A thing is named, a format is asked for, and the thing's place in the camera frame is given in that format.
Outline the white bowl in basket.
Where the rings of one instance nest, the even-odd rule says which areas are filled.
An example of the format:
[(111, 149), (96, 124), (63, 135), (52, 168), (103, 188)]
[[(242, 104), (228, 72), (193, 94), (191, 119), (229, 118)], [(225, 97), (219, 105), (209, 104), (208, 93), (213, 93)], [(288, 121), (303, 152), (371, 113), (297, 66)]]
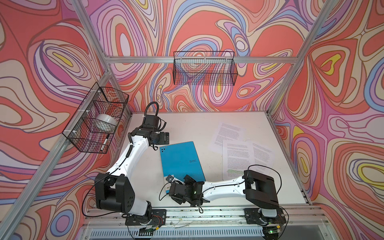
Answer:
[(108, 126), (108, 127), (116, 126), (118, 124), (117, 120), (114, 117), (107, 114), (99, 114), (96, 117), (96, 123), (99, 126)]

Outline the highlighted printed paper sheet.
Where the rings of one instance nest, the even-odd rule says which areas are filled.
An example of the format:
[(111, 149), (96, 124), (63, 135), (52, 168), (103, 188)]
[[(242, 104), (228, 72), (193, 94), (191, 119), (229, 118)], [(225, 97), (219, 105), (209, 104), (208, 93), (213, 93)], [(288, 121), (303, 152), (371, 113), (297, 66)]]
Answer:
[(223, 140), (223, 180), (243, 176), (254, 163), (251, 142)]

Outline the blue file folder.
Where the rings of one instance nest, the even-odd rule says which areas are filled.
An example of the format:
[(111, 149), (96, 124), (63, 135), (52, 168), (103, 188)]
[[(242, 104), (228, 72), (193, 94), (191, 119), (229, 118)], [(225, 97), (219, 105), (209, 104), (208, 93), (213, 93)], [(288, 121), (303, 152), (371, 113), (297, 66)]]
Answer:
[(197, 182), (206, 181), (194, 142), (162, 146), (160, 154), (165, 183), (169, 175), (181, 182), (186, 175)]

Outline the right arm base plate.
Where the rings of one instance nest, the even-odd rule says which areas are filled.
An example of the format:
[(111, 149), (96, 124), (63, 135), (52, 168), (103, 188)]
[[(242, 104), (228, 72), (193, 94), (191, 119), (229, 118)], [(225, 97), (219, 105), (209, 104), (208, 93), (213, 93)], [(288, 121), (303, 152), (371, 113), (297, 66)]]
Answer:
[(287, 222), (286, 215), (283, 213), (281, 208), (273, 210), (262, 208), (245, 208), (244, 214), (247, 224), (249, 225), (283, 225)]

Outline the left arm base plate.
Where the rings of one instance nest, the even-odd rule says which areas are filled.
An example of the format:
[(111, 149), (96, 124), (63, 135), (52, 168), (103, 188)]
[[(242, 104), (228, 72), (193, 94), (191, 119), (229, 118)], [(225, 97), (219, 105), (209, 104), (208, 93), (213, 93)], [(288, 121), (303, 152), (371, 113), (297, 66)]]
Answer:
[(166, 223), (166, 209), (151, 209), (143, 216), (128, 215), (126, 217), (126, 226), (143, 226), (143, 227), (161, 227)]

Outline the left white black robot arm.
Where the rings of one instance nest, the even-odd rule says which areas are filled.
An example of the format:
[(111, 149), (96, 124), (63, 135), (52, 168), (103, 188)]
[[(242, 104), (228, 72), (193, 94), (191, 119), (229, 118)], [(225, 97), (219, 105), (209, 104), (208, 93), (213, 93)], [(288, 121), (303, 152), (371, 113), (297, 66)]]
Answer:
[(150, 202), (135, 194), (130, 182), (134, 169), (144, 152), (166, 144), (166, 123), (157, 115), (145, 115), (143, 123), (128, 133), (129, 144), (117, 162), (105, 174), (95, 178), (96, 207), (101, 210), (144, 216)]

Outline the right printed paper sheet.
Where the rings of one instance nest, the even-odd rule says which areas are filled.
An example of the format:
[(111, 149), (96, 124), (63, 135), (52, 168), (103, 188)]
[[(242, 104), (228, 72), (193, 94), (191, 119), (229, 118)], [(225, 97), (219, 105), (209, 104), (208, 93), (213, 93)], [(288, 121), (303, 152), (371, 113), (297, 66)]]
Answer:
[(256, 166), (254, 166), (255, 170), (264, 175), (269, 175), (275, 162), (275, 154), (255, 142), (252, 142), (252, 147), (256, 164)]

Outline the black marker pen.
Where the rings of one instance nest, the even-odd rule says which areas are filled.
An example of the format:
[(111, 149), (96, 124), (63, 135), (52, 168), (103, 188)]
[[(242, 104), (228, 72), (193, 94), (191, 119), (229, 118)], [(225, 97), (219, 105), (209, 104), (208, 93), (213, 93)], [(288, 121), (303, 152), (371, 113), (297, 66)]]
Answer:
[(105, 140), (104, 140), (104, 142), (103, 142), (103, 144), (102, 144), (102, 146), (101, 146), (100, 152), (103, 152), (103, 151), (104, 151), (104, 148), (105, 148), (106, 145), (107, 145), (107, 142), (108, 142), (108, 140), (109, 140), (109, 137), (110, 137), (110, 134), (107, 134), (107, 137), (105, 138)]

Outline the far printed paper sheet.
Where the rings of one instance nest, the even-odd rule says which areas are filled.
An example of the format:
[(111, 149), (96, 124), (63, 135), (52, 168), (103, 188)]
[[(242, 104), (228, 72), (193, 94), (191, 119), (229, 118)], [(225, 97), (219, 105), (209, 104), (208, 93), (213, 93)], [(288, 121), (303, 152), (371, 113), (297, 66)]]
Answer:
[(217, 129), (214, 131), (210, 149), (212, 152), (222, 154), (223, 141), (242, 141), (245, 135), (245, 129), (240, 126), (235, 126), (227, 123), (219, 123)]

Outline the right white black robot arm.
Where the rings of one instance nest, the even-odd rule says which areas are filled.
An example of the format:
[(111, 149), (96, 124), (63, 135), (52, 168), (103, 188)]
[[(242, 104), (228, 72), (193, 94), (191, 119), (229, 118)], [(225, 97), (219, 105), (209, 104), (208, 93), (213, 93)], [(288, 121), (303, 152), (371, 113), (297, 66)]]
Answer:
[(197, 182), (189, 175), (181, 182), (173, 176), (168, 177), (171, 183), (168, 195), (179, 205), (189, 203), (192, 207), (201, 206), (218, 199), (243, 198), (261, 209), (266, 218), (278, 216), (280, 208), (278, 191), (274, 178), (255, 172), (244, 171), (244, 175), (221, 182)]

